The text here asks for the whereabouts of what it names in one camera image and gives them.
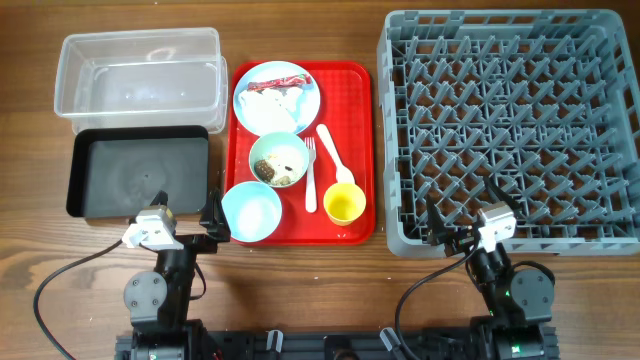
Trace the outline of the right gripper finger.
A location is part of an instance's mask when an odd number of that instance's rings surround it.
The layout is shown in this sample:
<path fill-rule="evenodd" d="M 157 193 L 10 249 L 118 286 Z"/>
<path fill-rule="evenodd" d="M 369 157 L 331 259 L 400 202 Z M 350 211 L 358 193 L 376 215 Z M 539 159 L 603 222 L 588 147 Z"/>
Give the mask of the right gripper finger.
<path fill-rule="evenodd" d="M 521 210 L 521 205 L 509 194 L 496 185 L 488 176 L 483 177 L 483 183 L 489 196 L 494 202 L 504 202 L 512 210 Z"/>
<path fill-rule="evenodd" d="M 448 235 L 448 230 L 441 218 L 439 209 L 437 208 L 433 198 L 426 196 L 427 206 L 427 240 L 430 245 L 442 244 Z"/>

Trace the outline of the light blue bowl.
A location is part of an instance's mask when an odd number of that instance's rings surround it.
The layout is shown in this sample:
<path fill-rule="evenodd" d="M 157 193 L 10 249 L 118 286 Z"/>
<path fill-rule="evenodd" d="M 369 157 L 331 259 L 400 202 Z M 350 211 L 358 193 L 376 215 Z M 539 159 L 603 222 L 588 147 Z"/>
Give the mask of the light blue bowl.
<path fill-rule="evenodd" d="M 222 198 L 231 237 L 256 243 L 269 237 L 282 218 L 282 203 L 273 188 L 257 181 L 234 185 Z"/>

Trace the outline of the food scraps and rice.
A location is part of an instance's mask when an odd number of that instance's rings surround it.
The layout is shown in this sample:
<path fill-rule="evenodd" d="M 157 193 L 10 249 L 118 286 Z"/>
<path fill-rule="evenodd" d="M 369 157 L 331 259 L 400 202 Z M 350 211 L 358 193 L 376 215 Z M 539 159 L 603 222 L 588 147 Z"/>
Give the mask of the food scraps and rice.
<path fill-rule="evenodd" d="M 288 155 L 268 154 L 253 165 L 256 177 L 272 187 L 286 187 L 300 178 L 298 160 Z"/>

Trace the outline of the green bowl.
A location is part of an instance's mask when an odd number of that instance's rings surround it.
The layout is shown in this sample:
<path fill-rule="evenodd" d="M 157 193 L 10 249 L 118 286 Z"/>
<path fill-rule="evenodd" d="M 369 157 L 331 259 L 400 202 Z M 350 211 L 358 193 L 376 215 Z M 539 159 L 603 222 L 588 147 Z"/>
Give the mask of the green bowl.
<path fill-rule="evenodd" d="M 249 168 L 254 175 L 254 177 L 260 181 L 253 170 L 253 165 L 256 161 L 262 159 L 265 155 L 268 154 L 279 154 L 279 155 L 288 155 L 299 161 L 301 166 L 301 174 L 300 178 L 295 181 L 292 185 L 286 187 L 273 187 L 273 188 L 287 188 L 296 184 L 307 172 L 307 167 L 309 163 L 309 152 L 308 149 L 303 142 L 303 140 L 293 134 L 287 132 L 274 132 L 264 136 L 259 137 L 255 143 L 252 145 L 249 152 Z"/>

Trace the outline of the yellow cup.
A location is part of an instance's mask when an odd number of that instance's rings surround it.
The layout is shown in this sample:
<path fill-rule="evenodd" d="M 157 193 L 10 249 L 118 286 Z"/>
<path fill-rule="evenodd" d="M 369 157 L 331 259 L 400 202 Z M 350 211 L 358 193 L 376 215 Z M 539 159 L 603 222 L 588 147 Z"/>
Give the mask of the yellow cup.
<path fill-rule="evenodd" d="M 364 213 L 366 195 L 356 184 L 335 183 L 324 193 L 323 207 L 334 224 L 347 226 Z"/>

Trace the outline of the white plastic fork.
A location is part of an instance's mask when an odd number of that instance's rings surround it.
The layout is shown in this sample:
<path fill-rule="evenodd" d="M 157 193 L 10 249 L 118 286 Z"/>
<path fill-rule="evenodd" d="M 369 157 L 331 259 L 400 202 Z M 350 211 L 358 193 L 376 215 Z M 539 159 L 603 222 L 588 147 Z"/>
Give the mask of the white plastic fork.
<path fill-rule="evenodd" d="M 305 209 L 308 213 L 314 213 L 317 210 L 317 195 L 314 174 L 316 146 L 313 137 L 306 137 L 304 139 L 304 142 L 309 152 L 309 163 L 306 172 Z"/>

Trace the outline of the white plastic spoon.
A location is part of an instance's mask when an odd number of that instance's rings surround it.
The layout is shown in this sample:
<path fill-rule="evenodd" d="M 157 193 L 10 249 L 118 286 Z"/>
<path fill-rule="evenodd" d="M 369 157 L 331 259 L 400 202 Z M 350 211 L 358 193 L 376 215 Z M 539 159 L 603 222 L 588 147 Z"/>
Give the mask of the white plastic spoon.
<path fill-rule="evenodd" d="M 319 124 L 316 127 L 316 133 L 326 148 L 329 156 L 333 160 L 336 167 L 336 181 L 338 183 L 355 183 L 355 177 L 353 173 L 342 163 L 341 158 L 338 154 L 337 148 L 333 141 L 333 138 L 324 124 Z"/>

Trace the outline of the light blue plate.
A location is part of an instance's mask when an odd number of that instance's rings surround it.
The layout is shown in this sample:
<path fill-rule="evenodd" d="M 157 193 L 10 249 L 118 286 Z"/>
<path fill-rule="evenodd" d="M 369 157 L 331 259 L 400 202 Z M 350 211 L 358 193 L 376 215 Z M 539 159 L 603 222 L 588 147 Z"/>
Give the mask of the light blue plate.
<path fill-rule="evenodd" d="M 308 70 L 287 61 L 268 61 L 251 66 L 249 70 L 240 77 L 233 94 L 234 114 L 240 124 L 248 130 L 239 103 L 239 94 L 247 90 L 249 82 L 262 82 L 298 74 L 308 74 L 312 79 L 311 84 L 300 86 L 304 93 L 299 97 L 297 110 L 293 113 L 294 118 L 297 120 L 297 128 L 293 134 L 299 134 L 305 130 L 316 119 L 319 113 L 321 105 L 319 85 Z"/>

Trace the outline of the red snack wrapper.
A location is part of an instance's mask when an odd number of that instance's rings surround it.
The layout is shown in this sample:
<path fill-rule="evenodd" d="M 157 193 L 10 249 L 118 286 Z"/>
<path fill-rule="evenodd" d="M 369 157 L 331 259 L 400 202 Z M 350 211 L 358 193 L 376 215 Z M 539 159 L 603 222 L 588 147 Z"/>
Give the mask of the red snack wrapper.
<path fill-rule="evenodd" d="M 311 83 L 312 79 L 310 75 L 298 74 L 262 82 L 249 82 L 247 85 L 247 90 L 262 91 L 265 89 L 300 87 Z"/>

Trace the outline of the white napkin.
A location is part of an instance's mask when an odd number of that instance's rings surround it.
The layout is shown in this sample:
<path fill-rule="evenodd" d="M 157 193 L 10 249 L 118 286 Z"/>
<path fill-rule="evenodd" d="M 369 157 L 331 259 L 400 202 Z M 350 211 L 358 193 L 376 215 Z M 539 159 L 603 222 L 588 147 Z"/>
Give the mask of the white napkin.
<path fill-rule="evenodd" d="M 297 128 L 293 113 L 303 93 L 300 87 L 241 92 L 239 103 L 247 129 L 257 136 L 273 132 L 293 133 Z"/>

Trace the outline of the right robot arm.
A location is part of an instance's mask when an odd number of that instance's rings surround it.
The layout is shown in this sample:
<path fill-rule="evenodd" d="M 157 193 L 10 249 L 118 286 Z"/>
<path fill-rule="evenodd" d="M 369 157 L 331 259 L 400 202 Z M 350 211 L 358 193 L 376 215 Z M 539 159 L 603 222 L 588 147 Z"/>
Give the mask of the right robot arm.
<path fill-rule="evenodd" d="M 424 346 L 439 359 L 558 359 L 552 319 L 555 276 L 535 261 L 511 261 L 503 242 L 514 237 L 522 206 L 489 178 L 492 204 L 478 210 L 462 230 L 444 225 L 434 200 L 426 198 L 427 240 L 448 257 L 462 254 L 468 276 L 489 311 L 467 329 L 428 330 Z"/>

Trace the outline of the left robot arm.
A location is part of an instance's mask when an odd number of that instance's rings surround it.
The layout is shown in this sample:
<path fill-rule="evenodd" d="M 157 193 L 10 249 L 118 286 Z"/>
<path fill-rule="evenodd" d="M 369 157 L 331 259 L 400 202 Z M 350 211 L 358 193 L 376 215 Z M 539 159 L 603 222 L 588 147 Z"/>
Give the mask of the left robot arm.
<path fill-rule="evenodd" d="M 157 255 L 153 270 L 135 274 L 124 289 L 132 335 L 116 339 L 116 359 L 221 359 L 222 348 L 203 322 L 189 320 L 193 279 L 200 272 L 199 254 L 215 254 L 230 240 L 218 190 L 209 193 L 200 211 L 201 234 L 178 235 L 177 219 L 168 207 L 168 194 L 158 192 L 141 210 L 123 236 L 129 248 L 146 248 Z"/>

